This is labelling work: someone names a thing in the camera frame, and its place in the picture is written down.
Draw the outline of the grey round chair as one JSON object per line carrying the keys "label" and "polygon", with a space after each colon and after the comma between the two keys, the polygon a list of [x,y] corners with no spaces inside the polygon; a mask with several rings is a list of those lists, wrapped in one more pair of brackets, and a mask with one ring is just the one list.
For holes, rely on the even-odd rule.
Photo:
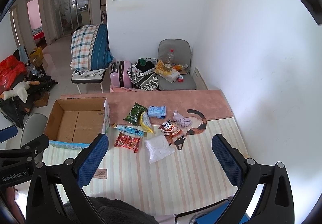
{"label": "grey round chair", "polygon": [[22,147],[33,139],[41,136],[45,130],[47,120],[48,117],[40,113],[30,115],[22,130],[20,146]]}

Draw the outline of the clear plastic bottle red cap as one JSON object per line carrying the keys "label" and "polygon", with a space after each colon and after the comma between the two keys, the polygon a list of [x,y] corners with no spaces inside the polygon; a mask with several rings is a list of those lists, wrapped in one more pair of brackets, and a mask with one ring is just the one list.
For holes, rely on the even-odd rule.
{"label": "clear plastic bottle red cap", "polygon": [[167,57],[167,64],[173,65],[173,60],[174,60],[174,50],[170,49]]}

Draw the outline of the white soft bag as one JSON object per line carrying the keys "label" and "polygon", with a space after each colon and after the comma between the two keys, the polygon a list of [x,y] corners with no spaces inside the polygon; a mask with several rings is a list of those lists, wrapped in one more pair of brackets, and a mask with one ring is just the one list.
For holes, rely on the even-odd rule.
{"label": "white soft bag", "polygon": [[176,149],[171,147],[164,135],[155,136],[145,141],[145,146],[149,151],[150,164],[166,158],[173,154]]}

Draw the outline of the white tissue box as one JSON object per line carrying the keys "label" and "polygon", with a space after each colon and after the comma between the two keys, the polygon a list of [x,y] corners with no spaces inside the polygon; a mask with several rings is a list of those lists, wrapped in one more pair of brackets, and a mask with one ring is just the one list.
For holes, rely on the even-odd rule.
{"label": "white tissue box", "polygon": [[171,71],[165,71],[161,73],[160,76],[167,80],[169,83],[174,83],[180,76],[180,73],[177,70],[172,69]]}

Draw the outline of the lilac cloth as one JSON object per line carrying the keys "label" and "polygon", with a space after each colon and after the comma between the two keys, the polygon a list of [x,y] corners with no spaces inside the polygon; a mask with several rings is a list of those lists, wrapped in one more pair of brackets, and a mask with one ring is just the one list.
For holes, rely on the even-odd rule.
{"label": "lilac cloth", "polygon": [[185,118],[176,110],[173,112],[173,121],[175,124],[179,125],[181,128],[187,128],[192,125],[192,121],[189,118]]}

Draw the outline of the green snack packet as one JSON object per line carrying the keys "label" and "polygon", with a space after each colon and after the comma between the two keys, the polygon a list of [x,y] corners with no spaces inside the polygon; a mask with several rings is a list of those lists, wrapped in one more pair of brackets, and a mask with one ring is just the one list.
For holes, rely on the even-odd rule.
{"label": "green snack packet", "polygon": [[124,120],[132,125],[138,126],[140,124],[141,114],[146,111],[147,108],[145,106],[136,102]]}

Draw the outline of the pink striped cat mat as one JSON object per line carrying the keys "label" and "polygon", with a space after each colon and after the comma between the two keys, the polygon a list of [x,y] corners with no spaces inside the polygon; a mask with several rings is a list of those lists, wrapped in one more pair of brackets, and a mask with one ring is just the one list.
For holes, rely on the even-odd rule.
{"label": "pink striped cat mat", "polygon": [[[188,136],[173,154],[152,164],[144,142],[137,153],[114,147],[119,131],[109,127],[109,148],[99,165],[103,176],[84,187],[86,195],[120,199],[151,215],[171,215],[210,205],[236,192],[212,152],[211,140],[220,133],[243,155],[247,155],[247,149],[219,90],[122,92],[65,99],[79,98],[106,98],[111,124],[124,123],[136,102],[166,106],[168,118],[174,110],[186,115],[188,109],[194,109],[206,117],[207,124],[204,132]],[[77,154],[77,150],[50,145],[43,160],[47,165],[60,164]]]}

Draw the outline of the red snack packet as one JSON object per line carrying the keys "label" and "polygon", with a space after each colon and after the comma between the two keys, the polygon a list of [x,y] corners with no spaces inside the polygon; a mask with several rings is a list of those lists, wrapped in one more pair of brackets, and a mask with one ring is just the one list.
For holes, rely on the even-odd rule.
{"label": "red snack packet", "polygon": [[137,153],[139,150],[140,140],[140,138],[129,136],[121,132],[116,139],[114,147],[126,148],[132,150],[134,153]]}

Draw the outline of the orange panda snack packet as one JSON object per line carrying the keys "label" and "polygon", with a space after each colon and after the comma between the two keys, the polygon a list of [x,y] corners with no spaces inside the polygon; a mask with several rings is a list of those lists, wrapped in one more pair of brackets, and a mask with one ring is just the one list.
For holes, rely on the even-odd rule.
{"label": "orange panda snack packet", "polygon": [[159,126],[161,132],[166,136],[173,138],[181,135],[182,130],[176,126],[171,120],[165,121],[162,125]]}

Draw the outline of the grey cushioned chair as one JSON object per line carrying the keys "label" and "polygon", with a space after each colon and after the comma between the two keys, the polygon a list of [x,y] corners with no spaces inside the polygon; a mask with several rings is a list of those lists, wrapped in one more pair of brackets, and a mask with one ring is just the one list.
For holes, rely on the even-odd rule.
{"label": "grey cushioned chair", "polygon": [[169,50],[174,50],[174,60],[172,69],[177,70],[180,76],[174,83],[169,83],[167,80],[158,75],[160,90],[196,90],[196,84],[190,74],[191,64],[191,49],[187,41],[182,39],[165,39],[162,40],[158,47],[158,60],[162,60],[165,67],[170,68],[167,64]]}

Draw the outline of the yellow silver scrubber roll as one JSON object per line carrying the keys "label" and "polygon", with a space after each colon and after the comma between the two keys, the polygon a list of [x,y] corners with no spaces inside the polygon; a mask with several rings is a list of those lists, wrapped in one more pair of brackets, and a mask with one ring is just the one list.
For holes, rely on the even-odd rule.
{"label": "yellow silver scrubber roll", "polygon": [[143,131],[154,133],[150,118],[146,111],[142,112],[140,115],[140,126],[142,127]]}

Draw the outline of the blue tissue pack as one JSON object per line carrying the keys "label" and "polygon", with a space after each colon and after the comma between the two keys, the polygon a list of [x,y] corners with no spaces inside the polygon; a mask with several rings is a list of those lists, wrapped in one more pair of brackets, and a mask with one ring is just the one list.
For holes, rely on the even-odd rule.
{"label": "blue tissue pack", "polygon": [[147,110],[147,114],[151,118],[165,119],[166,106],[150,106]]}

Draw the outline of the long blue snack packet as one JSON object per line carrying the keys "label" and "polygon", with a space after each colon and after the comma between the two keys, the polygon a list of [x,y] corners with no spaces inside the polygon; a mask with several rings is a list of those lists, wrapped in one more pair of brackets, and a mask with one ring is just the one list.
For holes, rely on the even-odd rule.
{"label": "long blue snack packet", "polygon": [[132,135],[136,135],[139,137],[144,137],[146,134],[144,131],[130,127],[130,126],[125,126],[125,125],[120,125],[120,124],[113,124],[112,126],[114,129],[129,133]]}

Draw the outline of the yellow paper bag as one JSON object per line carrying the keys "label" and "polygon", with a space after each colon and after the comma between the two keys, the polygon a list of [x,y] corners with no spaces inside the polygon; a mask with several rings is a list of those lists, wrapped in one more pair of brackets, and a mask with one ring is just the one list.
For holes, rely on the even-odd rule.
{"label": "yellow paper bag", "polygon": [[42,47],[35,48],[30,54],[29,54],[29,60],[35,67],[39,67],[43,64],[43,50]]}

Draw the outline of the white goose plush toy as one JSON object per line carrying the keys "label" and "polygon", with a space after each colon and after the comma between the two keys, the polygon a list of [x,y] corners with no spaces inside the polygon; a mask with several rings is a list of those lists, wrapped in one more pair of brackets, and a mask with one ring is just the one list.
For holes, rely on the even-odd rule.
{"label": "white goose plush toy", "polygon": [[27,90],[30,88],[31,85],[37,86],[37,85],[40,85],[40,82],[39,81],[19,82],[12,90],[4,91],[1,94],[0,98],[5,101],[7,99],[18,96],[23,103],[26,103],[28,98]]}

